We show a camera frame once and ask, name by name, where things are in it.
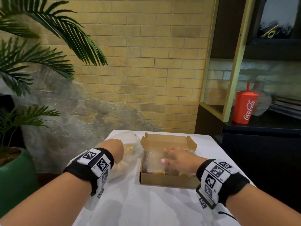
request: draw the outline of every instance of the cardboard box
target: cardboard box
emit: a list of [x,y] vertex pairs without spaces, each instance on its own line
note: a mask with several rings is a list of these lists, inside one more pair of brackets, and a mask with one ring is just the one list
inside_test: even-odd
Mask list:
[[140,166],[140,184],[189,189],[195,189],[200,184],[200,181],[196,177],[170,175],[175,174],[176,170],[172,170],[172,173],[168,173],[166,175],[160,172],[150,174],[147,173],[146,169],[143,167],[147,154],[154,150],[162,151],[164,158],[167,157],[167,154],[164,152],[164,148],[181,147],[187,150],[195,151],[197,149],[197,144],[191,139],[190,136],[184,137],[145,133],[145,136],[141,139],[141,145],[143,146],[144,151]]

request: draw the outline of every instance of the coca-cola cup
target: coca-cola cup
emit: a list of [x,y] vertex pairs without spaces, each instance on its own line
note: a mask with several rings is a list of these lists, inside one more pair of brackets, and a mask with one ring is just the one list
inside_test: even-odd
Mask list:
[[247,124],[249,122],[254,105],[259,96],[259,94],[249,91],[249,88],[250,83],[247,84],[246,91],[236,93],[232,120],[240,124]]

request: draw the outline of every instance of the yellow wooden frame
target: yellow wooden frame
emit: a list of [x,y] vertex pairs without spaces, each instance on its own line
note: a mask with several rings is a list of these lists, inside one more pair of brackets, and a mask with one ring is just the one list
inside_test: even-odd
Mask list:
[[204,102],[204,96],[205,96],[205,89],[206,89],[206,81],[208,77],[208,70],[209,70],[209,63],[210,63],[210,55],[211,55],[211,48],[212,48],[212,42],[213,42],[213,35],[214,35],[214,29],[216,24],[216,16],[217,16],[217,10],[219,5],[219,0],[216,0],[214,11],[213,11],[213,21],[211,26],[211,32],[210,32],[210,38],[209,38],[209,44],[208,44],[208,51],[207,51],[207,59],[205,63],[205,69],[204,69],[204,77],[203,77],[203,83],[202,83],[202,91],[201,91],[201,97],[200,97],[200,105],[204,107],[206,110],[208,110],[210,113],[215,115],[217,118],[222,120],[223,122],[228,122],[230,117],[230,112],[232,108],[233,98],[235,94],[235,89],[238,81],[238,76],[240,72],[240,66],[243,60],[243,54],[246,47],[246,40],[249,33],[249,27],[251,23],[251,18],[254,10],[254,4],[255,0],[246,0],[245,9],[243,12],[243,19],[241,22],[239,37],[236,45],[236,51],[233,61],[233,66],[231,70],[231,76],[229,80],[229,86],[227,90],[227,95],[225,99],[225,106],[223,113],[220,113],[219,111],[215,110],[213,107],[207,105]]

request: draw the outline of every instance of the hand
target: hand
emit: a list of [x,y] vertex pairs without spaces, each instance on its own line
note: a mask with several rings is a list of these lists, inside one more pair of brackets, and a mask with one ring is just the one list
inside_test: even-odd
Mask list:
[[164,151],[173,157],[174,160],[161,159],[161,163],[184,173],[195,174],[201,164],[207,160],[179,147],[165,148]]
[[105,140],[97,144],[95,148],[107,149],[112,154],[115,163],[119,163],[123,159],[123,144],[121,140]]

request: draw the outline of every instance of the green plant pot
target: green plant pot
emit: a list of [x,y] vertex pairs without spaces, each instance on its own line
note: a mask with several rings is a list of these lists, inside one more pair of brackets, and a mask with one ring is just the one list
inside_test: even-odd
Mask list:
[[39,189],[32,157],[19,149],[18,158],[0,167],[0,218]]

